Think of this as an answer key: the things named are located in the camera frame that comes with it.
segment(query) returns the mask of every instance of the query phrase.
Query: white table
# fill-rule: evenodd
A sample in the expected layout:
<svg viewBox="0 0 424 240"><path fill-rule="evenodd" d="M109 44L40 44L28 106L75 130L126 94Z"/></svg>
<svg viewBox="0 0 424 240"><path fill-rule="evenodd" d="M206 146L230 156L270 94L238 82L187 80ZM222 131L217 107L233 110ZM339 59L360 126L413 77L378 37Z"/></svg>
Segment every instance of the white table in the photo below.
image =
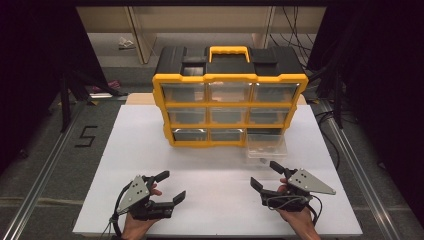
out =
<svg viewBox="0 0 424 240"><path fill-rule="evenodd" d="M122 188L137 174L153 176L169 170L158 189L158 202L172 201L186 190L171 219L148 232L156 237L284 237L295 233L278 213L261 205L250 186L256 178L266 189L277 189L281 175L260 162L245 161L238 147L172 148L162 131L156 106L123 105L73 232L100 235L112 215ZM330 185L336 195L315 194L324 205L317 223L322 237L361 235L362 231L329 156L312 110L298 105L285 133L288 157L284 167L305 168ZM319 210L319 203L311 201ZM124 216L120 217L121 229Z"/></svg>

